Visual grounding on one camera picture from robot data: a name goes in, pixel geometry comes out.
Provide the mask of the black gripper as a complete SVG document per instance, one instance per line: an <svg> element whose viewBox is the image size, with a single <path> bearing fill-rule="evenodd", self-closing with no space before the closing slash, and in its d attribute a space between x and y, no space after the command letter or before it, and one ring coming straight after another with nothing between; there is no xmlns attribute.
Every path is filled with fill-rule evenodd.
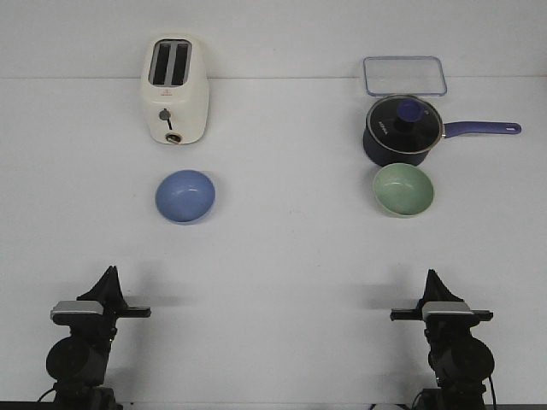
<svg viewBox="0 0 547 410"><path fill-rule="evenodd" d="M428 321L422 320L421 309L427 302L463 302L459 296L454 295L441 280L434 269L429 269L426 276L426 285L422 302L415 308L393 308L390 313L391 321L416 320L425 324L424 334L430 346L431 352L440 354L441 351L452 347L456 341L472 337L471 329L481 322L491 321L493 312L484 309L472 309L473 316L440 316L432 317Z"/></svg>
<svg viewBox="0 0 547 410"><path fill-rule="evenodd" d="M126 304L121 291L119 273L113 267L113 300L100 302L98 300L76 299L75 301L97 301L103 305L103 315L89 319L81 319L67 326L73 337L83 339L90 345L109 346L117 334L118 319L149 318L150 307L130 307Z"/></svg>

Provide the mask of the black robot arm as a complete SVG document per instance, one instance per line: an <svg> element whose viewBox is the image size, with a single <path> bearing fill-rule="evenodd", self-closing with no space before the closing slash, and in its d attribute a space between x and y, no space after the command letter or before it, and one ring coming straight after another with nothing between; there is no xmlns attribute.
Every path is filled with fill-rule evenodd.
<svg viewBox="0 0 547 410"><path fill-rule="evenodd" d="M492 320L490 310L476 310L443 283L437 272L427 272L424 293L411 309L393 308L392 321L421 321L429 346L428 365L435 388L424 388L413 409L484 409L484 381L491 381L493 353L471 329Z"/></svg>
<svg viewBox="0 0 547 410"><path fill-rule="evenodd" d="M46 357L46 371L55 380L53 404L60 409L122 409L114 390L103 385L112 343L121 318L148 318L149 307L131 307L121 291L116 266L109 266L92 288L50 311L56 325L69 328Z"/></svg>

